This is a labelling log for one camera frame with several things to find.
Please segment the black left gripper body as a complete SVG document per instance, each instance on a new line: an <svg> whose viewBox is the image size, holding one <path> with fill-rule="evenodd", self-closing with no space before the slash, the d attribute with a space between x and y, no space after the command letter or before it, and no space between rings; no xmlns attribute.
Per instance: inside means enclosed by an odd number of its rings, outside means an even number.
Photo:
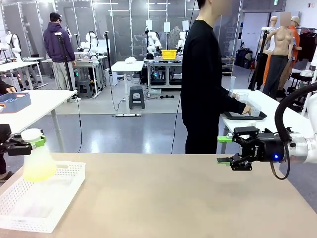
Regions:
<svg viewBox="0 0 317 238"><path fill-rule="evenodd" d="M14 147L14 135L11 133L9 124L0 125L0 148L12 149Z"/></svg>

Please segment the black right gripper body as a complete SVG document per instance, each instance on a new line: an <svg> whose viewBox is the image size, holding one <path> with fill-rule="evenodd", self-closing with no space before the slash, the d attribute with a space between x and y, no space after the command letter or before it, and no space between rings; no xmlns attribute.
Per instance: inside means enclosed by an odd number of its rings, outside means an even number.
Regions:
<svg viewBox="0 0 317 238"><path fill-rule="evenodd" d="M259 133L246 139L246 157L249 162L282 162L285 148L279 136L273 133Z"/></svg>

